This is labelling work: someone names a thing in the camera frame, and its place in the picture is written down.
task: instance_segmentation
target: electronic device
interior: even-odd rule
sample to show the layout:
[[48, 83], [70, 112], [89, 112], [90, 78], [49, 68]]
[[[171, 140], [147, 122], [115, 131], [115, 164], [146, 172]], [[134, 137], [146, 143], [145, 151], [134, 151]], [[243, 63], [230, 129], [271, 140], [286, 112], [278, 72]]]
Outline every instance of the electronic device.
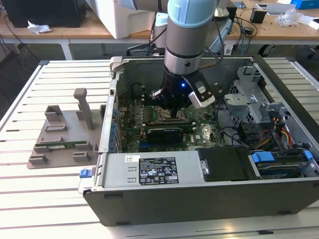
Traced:
[[2, 0], [14, 27], [37, 25], [80, 27], [85, 18], [85, 0]]
[[234, 22], [236, 11], [237, 11], [237, 6], [231, 0], [228, 0], [226, 8], [229, 12], [228, 18], [231, 20], [231, 26], [228, 30], [228, 34], [230, 34], [231, 28], [233, 27], [233, 22]]
[[296, 4], [268, 3], [255, 5], [257, 8], [266, 10], [268, 15], [285, 14], [287, 10], [296, 8]]
[[152, 99], [163, 65], [110, 61], [98, 163], [79, 186], [103, 225], [296, 214], [318, 200], [319, 126], [260, 56], [203, 70], [223, 97], [174, 116]]
[[252, 23], [263, 23], [266, 13], [266, 10], [254, 8], [250, 16], [250, 21]]

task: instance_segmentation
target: black box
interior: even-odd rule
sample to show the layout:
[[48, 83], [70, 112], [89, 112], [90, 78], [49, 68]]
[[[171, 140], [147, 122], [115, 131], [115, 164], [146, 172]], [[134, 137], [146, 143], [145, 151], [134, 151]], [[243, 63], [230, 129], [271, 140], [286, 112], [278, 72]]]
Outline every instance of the black box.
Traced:
[[267, 11], [265, 10], [253, 9], [253, 12], [250, 16], [250, 21], [252, 23], [263, 23], [266, 13]]
[[231, 0], [228, 0], [226, 8], [227, 8], [227, 10], [229, 12], [228, 18], [231, 19], [231, 25], [230, 25], [230, 28], [229, 28], [229, 31], [228, 31], [228, 34], [230, 34], [231, 28], [233, 27], [233, 23], [234, 23], [236, 11], [237, 11], [237, 6]]
[[85, 18], [85, 0], [2, 0], [15, 27], [37, 25], [80, 27]]

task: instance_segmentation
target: blue release tab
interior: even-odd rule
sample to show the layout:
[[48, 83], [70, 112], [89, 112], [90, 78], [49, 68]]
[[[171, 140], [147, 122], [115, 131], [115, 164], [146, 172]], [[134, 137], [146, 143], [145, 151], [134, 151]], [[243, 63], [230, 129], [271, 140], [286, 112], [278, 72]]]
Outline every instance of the blue release tab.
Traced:
[[255, 163], [275, 162], [275, 159], [274, 159], [273, 155], [271, 154], [271, 152], [255, 152], [252, 155], [252, 158], [253, 158]]
[[92, 178], [92, 169], [82, 169], [80, 171], [80, 178]]
[[310, 153], [309, 150], [305, 150], [304, 155], [306, 156], [309, 162], [313, 159], [313, 155]]

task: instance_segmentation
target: power supply label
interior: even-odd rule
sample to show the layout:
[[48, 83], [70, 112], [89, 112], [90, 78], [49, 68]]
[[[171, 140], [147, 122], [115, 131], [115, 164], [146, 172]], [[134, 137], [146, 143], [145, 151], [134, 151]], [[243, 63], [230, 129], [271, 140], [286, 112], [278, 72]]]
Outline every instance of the power supply label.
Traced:
[[178, 172], [175, 157], [140, 158], [140, 184], [178, 183]]

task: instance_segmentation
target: blue drive bracket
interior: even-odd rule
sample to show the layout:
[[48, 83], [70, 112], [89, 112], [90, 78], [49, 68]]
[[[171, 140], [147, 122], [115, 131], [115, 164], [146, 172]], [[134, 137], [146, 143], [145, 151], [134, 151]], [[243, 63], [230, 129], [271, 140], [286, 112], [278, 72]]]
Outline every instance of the blue drive bracket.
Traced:
[[271, 152], [255, 152], [252, 155], [252, 158], [255, 163], [275, 162], [275, 158]]

